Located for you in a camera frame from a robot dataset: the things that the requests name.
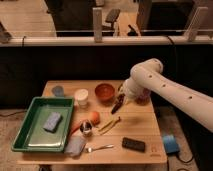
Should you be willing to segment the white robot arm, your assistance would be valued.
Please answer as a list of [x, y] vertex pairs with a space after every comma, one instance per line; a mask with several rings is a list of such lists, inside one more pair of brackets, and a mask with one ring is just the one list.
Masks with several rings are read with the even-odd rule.
[[123, 93], [137, 99], [145, 89], [153, 91], [213, 133], [213, 98], [163, 77], [162, 71], [156, 58], [134, 65], [123, 82]]

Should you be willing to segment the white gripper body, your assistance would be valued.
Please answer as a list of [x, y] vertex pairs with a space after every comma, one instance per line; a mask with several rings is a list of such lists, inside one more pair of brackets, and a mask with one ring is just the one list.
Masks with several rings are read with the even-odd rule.
[[132, 78], [128, 78], [123, 83], [123, 92], [129, 99], [137, 99], [143, 95], [143, 88]]

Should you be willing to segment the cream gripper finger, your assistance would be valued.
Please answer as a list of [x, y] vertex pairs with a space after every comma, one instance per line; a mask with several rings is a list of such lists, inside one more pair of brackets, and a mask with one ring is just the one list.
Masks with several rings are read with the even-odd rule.
[[120, 95], [120, 94], [123, 94], [124, 96], [126, 96], [126, 93], [125, 93], [125, 89], [124, 89], [123, 84], [121, 84], [121, 85], [119, 86], [119, 88], [118, 88], [118, 93], [119, 93], [119, 95]]

